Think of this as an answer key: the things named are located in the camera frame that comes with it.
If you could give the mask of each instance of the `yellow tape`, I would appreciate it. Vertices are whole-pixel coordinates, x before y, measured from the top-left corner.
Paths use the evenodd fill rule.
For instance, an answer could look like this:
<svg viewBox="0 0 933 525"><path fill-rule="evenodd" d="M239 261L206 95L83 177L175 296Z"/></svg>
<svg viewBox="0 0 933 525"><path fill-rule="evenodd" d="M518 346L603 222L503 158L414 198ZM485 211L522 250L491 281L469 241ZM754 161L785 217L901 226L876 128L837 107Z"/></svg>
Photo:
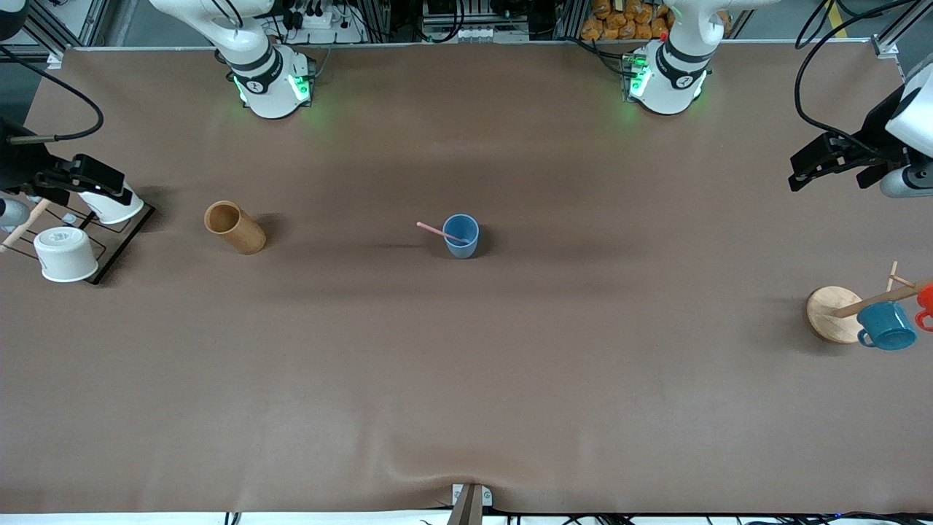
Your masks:
<svg viewBox="0 0 933 525"><path fill-rule="evenodd" d="M842 25L842 15L839 14L839 7L836 6L835 2L830 3L829 6L829 23L832 24L833 29ZM848 36L844 29L836 34L838 38L847 38Z"/></svg>

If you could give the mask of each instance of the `wooden round base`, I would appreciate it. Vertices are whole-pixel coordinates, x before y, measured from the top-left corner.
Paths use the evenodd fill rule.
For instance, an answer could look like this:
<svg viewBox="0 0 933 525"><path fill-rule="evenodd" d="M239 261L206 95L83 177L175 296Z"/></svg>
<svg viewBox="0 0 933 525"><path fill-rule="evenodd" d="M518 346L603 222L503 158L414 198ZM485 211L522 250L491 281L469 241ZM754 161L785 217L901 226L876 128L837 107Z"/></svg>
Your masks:
<svg viewBox="0 0 933 525"><path fill-rule="evenodd" d="M861 301L854 291L839 286L827 286L815 290L807 298L807 320L814 333L824 341L837 345L851 345L858 342L858 331L862 325L856 316L839 319L832 316L832 311L843 306L854 305Z"/></svg>

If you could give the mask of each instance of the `red mug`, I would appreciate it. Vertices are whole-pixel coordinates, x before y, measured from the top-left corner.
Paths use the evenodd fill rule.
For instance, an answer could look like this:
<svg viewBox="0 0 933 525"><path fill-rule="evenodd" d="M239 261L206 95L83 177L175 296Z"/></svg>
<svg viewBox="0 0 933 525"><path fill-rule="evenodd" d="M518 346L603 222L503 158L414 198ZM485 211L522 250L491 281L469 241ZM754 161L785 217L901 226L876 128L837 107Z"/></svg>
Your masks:
<svg viewBox="0 0 933 525"><path fill-rule="evenodd" d="M920 310L920 313L918 313L917 317L913 318L913 320L921 330L933 332L933 326L926 326L924 324L924 318L933 317L933 284L928 284L920 290L920 293L917 294L917 304L919 304L923 310Z"/></svg>

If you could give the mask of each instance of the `mug handle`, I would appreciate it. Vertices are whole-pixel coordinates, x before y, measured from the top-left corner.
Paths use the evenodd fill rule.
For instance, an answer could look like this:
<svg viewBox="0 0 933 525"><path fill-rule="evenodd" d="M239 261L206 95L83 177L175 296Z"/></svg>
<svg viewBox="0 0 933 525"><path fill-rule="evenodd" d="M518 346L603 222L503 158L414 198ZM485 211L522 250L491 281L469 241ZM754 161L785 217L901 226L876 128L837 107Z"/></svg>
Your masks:
<svg viewBox="0 0 933 525"><path fill-rule="evenodd" d="M864 329L863 329L863 330L860 330L860 331L858 332L858 342L861 343L863 347L875 348L874 341L872 341L872 342L870 342L870 343L866 343L866 342L865 342L865 338L868 336L868 334L869 334L869 333L866 332Z"/></svg>
<svg viewBox="0 0 933 525"><path fill-rule="evenodd" d="M924 324L924 318L928 318L931 316L933 316L933 314L930 314L928 310L921 310L920 313L917 314L917 317L913 318L913 320L914 322L917 323L917 327L920 328L920 330L925 330L927 332L933 332L933 326L926 326Z"/></svg>

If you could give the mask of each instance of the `light blue plastic cup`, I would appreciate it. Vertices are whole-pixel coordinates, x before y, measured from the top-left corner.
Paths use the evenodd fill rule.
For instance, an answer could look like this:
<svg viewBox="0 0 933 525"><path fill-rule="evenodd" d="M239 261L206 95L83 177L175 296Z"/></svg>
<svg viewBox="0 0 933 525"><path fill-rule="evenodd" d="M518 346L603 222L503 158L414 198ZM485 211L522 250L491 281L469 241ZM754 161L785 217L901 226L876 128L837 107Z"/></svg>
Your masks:
<svg viewBox="0 0 933 525"><path fill-rule="evenodd" d="M443 232L466 241L466 244L463 245L444 237L447 249L451 251L453 257L469 259L473 252L476 251L477 241L480 240L480 225L476 222L476 219L465 213L451 215L444 221Z"/></svg>

